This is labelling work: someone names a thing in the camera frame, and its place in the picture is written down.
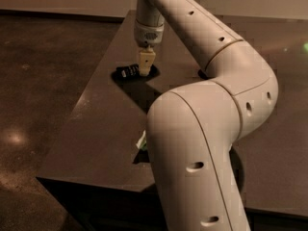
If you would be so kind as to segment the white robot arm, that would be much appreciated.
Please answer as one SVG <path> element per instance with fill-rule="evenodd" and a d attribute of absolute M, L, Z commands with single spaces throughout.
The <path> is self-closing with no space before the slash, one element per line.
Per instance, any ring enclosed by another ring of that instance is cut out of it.
<path fill-rule="evenodd" d="M 241 36 L 193 0 L 141 0 L 161 14 L 204 71 L 147 114 L 146 142 L 168 231 L 250 231 L 231 167 L 232 144 L 260 127 L 278 97 L 275 74 Z"/>

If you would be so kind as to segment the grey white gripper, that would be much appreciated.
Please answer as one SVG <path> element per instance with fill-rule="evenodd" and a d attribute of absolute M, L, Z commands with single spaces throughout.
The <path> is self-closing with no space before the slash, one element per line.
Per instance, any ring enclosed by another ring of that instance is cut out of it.
<path fill-rule="evenodd" d="M 156 53 L 153 48 L 162 41 L 164 26 L 150 27 L 135 21 L 134 38 L 138 47 L 143 48 L 139 53 L 139 73 L 140 76 L 148 76 L 153 65 Z"/>

